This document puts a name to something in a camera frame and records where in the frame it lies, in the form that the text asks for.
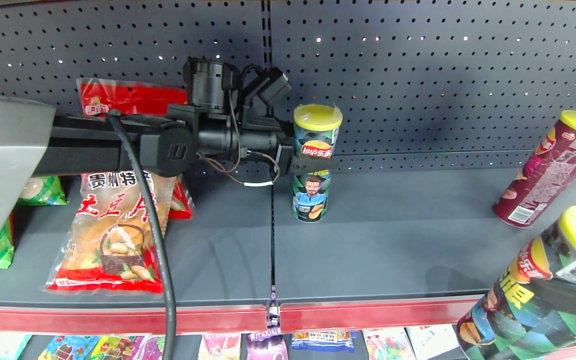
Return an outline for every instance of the robotic arm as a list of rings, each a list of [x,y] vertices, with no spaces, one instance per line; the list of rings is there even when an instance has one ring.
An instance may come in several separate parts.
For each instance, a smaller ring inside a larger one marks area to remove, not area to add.
[[[244,87],[248,71],[256,77]],[[215,160],[266,159],[256,153],[274,159],[279,175],[332,166],[331,159],[295,150],[292,123],[255,111],[254,102],[272,108],[290,91],[288,78],[278,68],[247,66],[241,73],[231,64],[189,58],[183,78],[189,104],[170,105],[165,117],[108,115],[119,116],[144,169],[172,177],[197,161],[198,154]],[[62,114],[51,105],[0,96],[0,229],[32,176],[128,170],[128,155],[104,119]]]
[[[254,101],[272,108],[291,90],[286,75],[274,67],[253,69],[256,77],[242,87],[242,74],[233,65],[190,58],[183,66],[189,104],[171,104],[166,116],[122,115],[121,120],[139,152],[142,166],[171,177],[199,159],[277,162],[279,175],[329,169],[330,159],[295,151],[293,125],[270,114],[260,116]],[[232,101],[237,91],[237,102]],[[237,122],[237,137],[234,122]],[[121,142],[99,118],[57,114],[48,147],[34,176],[130,170]]]

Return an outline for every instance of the red chip can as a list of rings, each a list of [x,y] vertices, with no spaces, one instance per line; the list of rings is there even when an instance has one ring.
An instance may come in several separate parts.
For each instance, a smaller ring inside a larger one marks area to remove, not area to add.
[[[528,228],[576,179],[576,110],[564,110],[492,210],[504,223]]]

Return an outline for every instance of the man printed on can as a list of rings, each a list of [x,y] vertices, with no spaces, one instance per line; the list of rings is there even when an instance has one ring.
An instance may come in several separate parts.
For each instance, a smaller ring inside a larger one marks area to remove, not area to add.
[[[294,207],[299,208],[299,205],[306,207],[313,207],[319,205],[326,200],[326,194],[320,193],[320,187],[322,187],[322,180],[316,176],[310,176],[306,178],[304,182],[304,187],[306,187],[306,192],[298,192],[294,196]]]

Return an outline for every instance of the green snack bag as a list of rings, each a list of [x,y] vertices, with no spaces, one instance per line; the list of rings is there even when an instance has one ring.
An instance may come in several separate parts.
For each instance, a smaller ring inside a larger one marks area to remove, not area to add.
[[[12,257],[15,253],[15,246],[12,244],[12,214],[6,219],[0,231],[0,269],[9,268],[12,264]]]
[[[31,177],[16,202],[27,207],[66,205],[66,194],[57,176]]]

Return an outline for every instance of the basket image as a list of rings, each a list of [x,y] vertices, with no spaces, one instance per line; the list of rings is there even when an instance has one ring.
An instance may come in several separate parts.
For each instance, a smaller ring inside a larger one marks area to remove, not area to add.
[[[134,265],[144,266],[144,258],[139,255],[104,255],[104,244],[106,243],[106,238],[108,237],[108,234],[110,234],[110,232],[116,228],[131,228],[137,230],[141,234],[142,243],[144,241],[144,230],[142,230],[141,227],[127,223],[119,223],[112,226],[111,228],[108,228],[108,230],[103,234],[103,237],[99,243],[99,251],[101,253],[100,257],[103,272],[110,275],[120,275],[125,271],[124,265],[128,266],[128,268]]]

